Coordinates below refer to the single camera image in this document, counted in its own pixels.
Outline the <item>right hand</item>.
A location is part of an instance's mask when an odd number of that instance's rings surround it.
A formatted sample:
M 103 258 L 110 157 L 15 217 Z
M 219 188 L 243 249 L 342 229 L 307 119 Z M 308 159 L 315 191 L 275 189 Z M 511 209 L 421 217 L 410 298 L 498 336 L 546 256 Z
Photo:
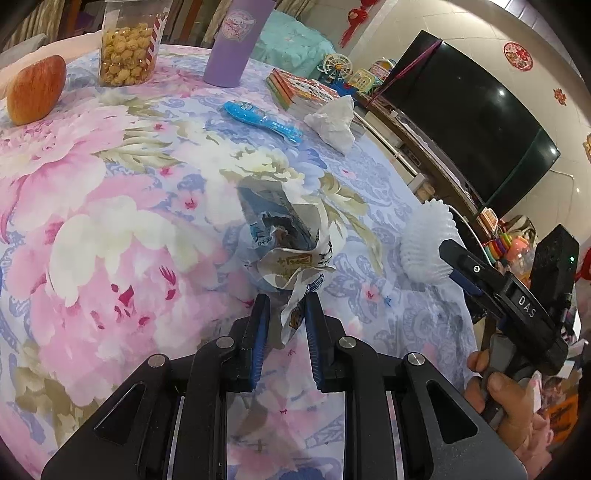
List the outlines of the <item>right hand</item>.
M 525 466 L 528 477 L 535 479 L 552 460 L 548 446 L 554 432 L 549 420 L 534 412 L 534 384 L 522 387 L 503 373 L 493 373 L 487 391 L 505 411 L 497 434 Z

